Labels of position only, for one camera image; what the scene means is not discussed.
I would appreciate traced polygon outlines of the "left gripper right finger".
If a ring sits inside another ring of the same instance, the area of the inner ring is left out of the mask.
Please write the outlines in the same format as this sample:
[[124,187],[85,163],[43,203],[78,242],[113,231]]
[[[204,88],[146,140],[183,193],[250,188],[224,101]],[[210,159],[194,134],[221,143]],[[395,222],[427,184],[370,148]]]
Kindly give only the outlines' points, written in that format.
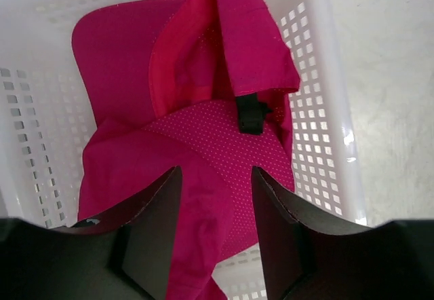
[[373,229],[325,212],[252,169],[252,195],[269,299],[381,299]]

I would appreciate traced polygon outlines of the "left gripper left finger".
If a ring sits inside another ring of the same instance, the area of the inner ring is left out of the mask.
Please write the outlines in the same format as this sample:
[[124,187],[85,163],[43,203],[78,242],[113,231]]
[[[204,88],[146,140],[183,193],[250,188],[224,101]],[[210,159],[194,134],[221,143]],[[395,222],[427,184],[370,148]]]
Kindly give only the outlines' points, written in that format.
[[165,299],[181,191],[182,171],[176,166],[142,191],[61,232],[78,236],[117,232],[110,268],[150,298]]

